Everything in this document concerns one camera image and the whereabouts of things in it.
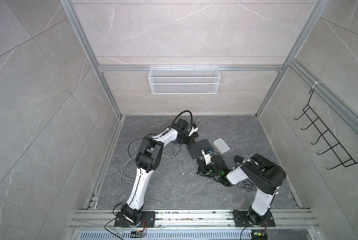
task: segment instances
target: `mesh basket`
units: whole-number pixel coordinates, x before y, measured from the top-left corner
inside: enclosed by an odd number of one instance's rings
[[[148,75],[153,94],[216,93],[217,67],[154,67]]]

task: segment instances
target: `coiled gray cable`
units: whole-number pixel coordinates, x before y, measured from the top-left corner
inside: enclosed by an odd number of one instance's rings
[[[131,178],[129,176],[127,176],[125,174],[125,169],[127,168],[127,165],[130,161],[133,161],[133,159],[136,157],[136,155],[134,155],[133,157],[130,157],[126,162],[125,164],[123,164],[122,168],[120,169],[120,172],[118,169],[115,169],[117,171],[117,173],[120,175],[120,186],[122,186],[122,189],[123,191],[130,195],[124,188],[123,186],[123,183],[122,183],[122,179],[124,179],[124,181],[130,183],[130,184],[134,184],[135,183],[135,179],[134,178]],[[144,199],[144,200],[147,200],[147,201],[152,201],[152,202],[159,202],[158,200],[154,200],[154,199]]]

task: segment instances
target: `gray floor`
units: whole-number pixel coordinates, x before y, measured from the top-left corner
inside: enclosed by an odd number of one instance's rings
[[[127,116],[121,130],[119,140],[114,150],[109,169],[106,173],[96,208],[112,209],[115,204],[124,203],[128,195],[120,186],[120,176],[115,169],[129,159],[128,144],[135,138],[144,137],[149,133],[158,134],[171,124],[173,116]],[[230,150],[222,154],[227,166],[235,166],[235,155],[248,159],[259,153],[271,161],[276,162],[269,143],[259,122],[254,116],[194,116],[199,127],[199,137],[212,142],[222,138]],[[136,154],[141,140],[135,141],[131,147],[131,155]],[[205,177],[195,175],[198,165],[192,160],[186,147],[182,147],[177,156],[173,156],[170,144],[163,150],[164,156],[158,169],[153,173],[145,194],[147,199],[158,202],[145,201],[145,209],[244,209],[248,208],[255,192],[233,186],[224,187],[220,183],[209,181]],[[127,175],[135,177],[136,166],[130,162]],[[132,185],[124,182],[125,189],[130,192]],[[286,182],[279,189],[279,194],[272,203],[274,209],[294,209],[297,205],[291,195]]]

